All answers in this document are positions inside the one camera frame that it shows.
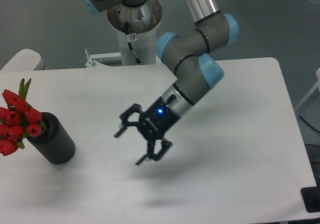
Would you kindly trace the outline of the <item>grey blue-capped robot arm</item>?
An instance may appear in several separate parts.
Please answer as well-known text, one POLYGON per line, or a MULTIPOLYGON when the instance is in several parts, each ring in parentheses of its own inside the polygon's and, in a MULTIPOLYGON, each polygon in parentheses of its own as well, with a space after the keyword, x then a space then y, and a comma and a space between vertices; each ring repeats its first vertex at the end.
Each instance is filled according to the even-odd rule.
POLYGON ((222 14, 215 0, 185 0, 195 30, 155 36, 163 10, 157 0, 83 0, 91 13, 106 12, 116 30, 122 64, 148 65, 161 60, 176 81, 145 111, 133 104, 120 115, 115 137, 134 126, 147 141, 141 161, 160 160, 172 146, 165 133, 224 76, 210 53, 238 38, 232 15, 222 14))

